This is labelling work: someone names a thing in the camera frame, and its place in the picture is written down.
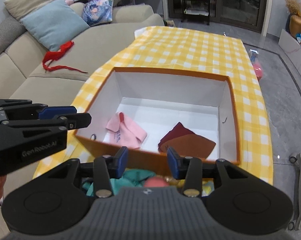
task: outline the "vase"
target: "vase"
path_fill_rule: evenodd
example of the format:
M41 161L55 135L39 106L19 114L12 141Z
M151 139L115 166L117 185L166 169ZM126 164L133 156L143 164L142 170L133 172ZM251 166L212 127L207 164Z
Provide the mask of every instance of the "vase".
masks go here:
M286 21L286 26L285 26L285 31L287 31L290 34L290 30L289 30L289 24L290 24L290 17L292 15L289 14L289 16L287 17L287 21Z
M301 33L301 18L297 15L292 15L289 23L291 36L296 38L297 33Z

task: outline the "brown cloth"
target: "brown cloth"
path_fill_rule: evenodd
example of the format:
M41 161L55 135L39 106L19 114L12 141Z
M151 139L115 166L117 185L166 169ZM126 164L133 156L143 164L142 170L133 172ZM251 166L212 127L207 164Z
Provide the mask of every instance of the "brown cloth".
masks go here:
M206 159L215 145L215 142L195 134L179 122L160 140L158 150L166 153L169 147L173 147L181 156Z

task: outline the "open cardboard box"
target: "open cardboard box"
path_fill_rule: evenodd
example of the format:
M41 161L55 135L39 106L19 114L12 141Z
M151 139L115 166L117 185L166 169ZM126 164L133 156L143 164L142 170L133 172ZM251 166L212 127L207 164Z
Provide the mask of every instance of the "open cardboard box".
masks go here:
M234 94L227 76L188 70L115 67L95 94L86 112L87 128L75 136L95 157L115 155L105 128L116 112L123 112L147 132L139 150L129 150L128 168L170 175L159 141L178 123L216 143L204 162L224 158L240 163L239 132Z

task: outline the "red strap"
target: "red strap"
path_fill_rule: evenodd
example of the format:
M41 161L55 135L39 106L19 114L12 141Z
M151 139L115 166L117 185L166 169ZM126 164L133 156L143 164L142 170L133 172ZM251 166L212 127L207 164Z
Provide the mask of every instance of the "red strap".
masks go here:
M57 69L66 68L66 69L69 69L69 70L76 70L76 71L79 71L81 73L88 73L88 72L85 72L85 71L81 71L77 68L72 68L72 67L67 67L67 66L60 66L59 65L59 66L55 66L55 67L49 67L49 66L46 65L46 62L49 61L49 60L59 60L59 59L61 59L73 45L74 45L73 41L67 41L65 44L60 46L60 51L48 51L48 52L46 52L46 54L44 56L44 59L43 59L44 69L48 70L48 71L54 71L54 70L57 70Z

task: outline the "pink object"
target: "pink object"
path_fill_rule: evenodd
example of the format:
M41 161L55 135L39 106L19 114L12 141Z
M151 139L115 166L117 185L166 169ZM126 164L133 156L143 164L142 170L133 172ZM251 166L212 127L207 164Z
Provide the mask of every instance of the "pink object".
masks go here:
M261 69L261 65L259 64L258 60L255 64L252 65L257 77L257 80L259 81L263 77L263 70Z
M131 149L140 148L147 136L147 133L133 119L122 112L116 113L109 120L106 129L110 133L110 143Z
M143 187L168 187L169 184L160 177L152 177L145 181Z
M67 5L72 5L74 3L74 0L66 0L65 2L67 3Z

